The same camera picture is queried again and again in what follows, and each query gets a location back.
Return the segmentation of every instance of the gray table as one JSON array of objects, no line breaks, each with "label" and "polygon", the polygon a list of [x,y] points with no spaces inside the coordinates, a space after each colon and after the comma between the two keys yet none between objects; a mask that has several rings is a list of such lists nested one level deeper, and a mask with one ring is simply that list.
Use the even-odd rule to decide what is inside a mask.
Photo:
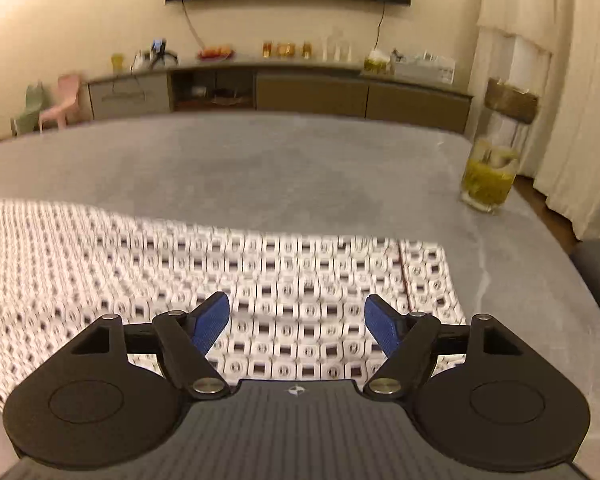
[{"label": "gray table", "polygon": [[172,115],[1,143],[0,198],[439,242],[467,316],[494,314],[587,396],[592,420],[576,462],[600,480],[600,312],[516,192],[498,216],[458,202],[468,149],[462,137],[396,124]]}]

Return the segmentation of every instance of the cabinet drawer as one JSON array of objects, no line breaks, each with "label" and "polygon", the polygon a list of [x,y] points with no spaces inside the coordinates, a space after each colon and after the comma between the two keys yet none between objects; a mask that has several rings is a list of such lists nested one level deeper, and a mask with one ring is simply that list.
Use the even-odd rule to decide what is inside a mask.
[{"label": "cabinet drawer", "polygon": [[368,83],[329,76],[258,74],[256,108],[364,117]]},{"label": "cabinet drawer", "polygon": [[94,120],[169,113],[167,78],[167,74],[139,75],[90,84]]},{"label": "cabinet drawer", "polygon": [[461,134],[471,98],[415,86],[371,83],[366,118]]}]

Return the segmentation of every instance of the pink chair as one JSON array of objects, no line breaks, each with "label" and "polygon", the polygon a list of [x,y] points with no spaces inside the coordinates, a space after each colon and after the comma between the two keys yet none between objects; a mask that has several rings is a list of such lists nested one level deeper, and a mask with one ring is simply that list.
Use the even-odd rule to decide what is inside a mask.
[{"label": "pink chair", "polygon": [[40,112],[40,120],[38,121],[40,132],[45,121],[55,121],[58,123],[59,129],[66,128],[67,115],[76,113],[79,110],[78,92],[80,91],[80,82],[79,74],[65,74],[58,78],[60,104]]}]

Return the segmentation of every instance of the metal screw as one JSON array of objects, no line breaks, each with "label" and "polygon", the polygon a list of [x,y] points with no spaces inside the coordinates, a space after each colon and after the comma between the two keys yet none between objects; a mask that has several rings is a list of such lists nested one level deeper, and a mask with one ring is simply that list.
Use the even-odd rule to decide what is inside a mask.
[{"label": "metal screw", "polygon": [[215,377],[203,377],[192,384],[199,394],[212,395],[224,389],[224,383]]},{"label": "metal screw", "polygon": [[375,394],[391,395],[399,392],[402,385],[390,377],[380,377],[369,383],[369,389]]}]

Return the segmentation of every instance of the beige wall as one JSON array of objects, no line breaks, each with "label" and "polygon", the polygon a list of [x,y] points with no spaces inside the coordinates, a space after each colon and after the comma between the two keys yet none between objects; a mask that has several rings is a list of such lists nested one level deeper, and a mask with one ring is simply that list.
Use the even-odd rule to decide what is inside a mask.
[{"label": "beige wall", "polygon": [[[428,49],[458,61],[458,81],[469,79],[480,0],[413,0],[389,6],[379,47]],[[374,46],[382,4],[353,0],[200,0],[190,17],[206,44],[231,43],[258,54],[262,41],[311,40],[319,44],[334,26],[362,59]],[[153,38],[187,58],[197,51],[180,2],[164,0],[0,0],[0,137],[24,105],[30,82],[52,83],[65,71],[106,73],[112,52],[129,57]]]}]

